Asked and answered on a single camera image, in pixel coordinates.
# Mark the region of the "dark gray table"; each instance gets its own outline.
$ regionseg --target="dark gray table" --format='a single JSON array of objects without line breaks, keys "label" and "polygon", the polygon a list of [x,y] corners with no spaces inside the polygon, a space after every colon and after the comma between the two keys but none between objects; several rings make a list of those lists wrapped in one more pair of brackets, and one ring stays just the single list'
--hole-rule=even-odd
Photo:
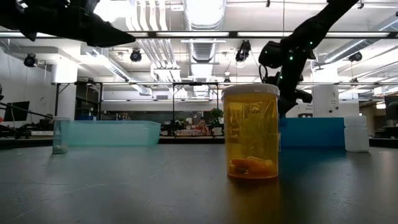
[{"label": "dark gray table", "polygon": [[0,151],[0,223],[397,223],[398,150],[290,149],[226,175],[223,145]]}]

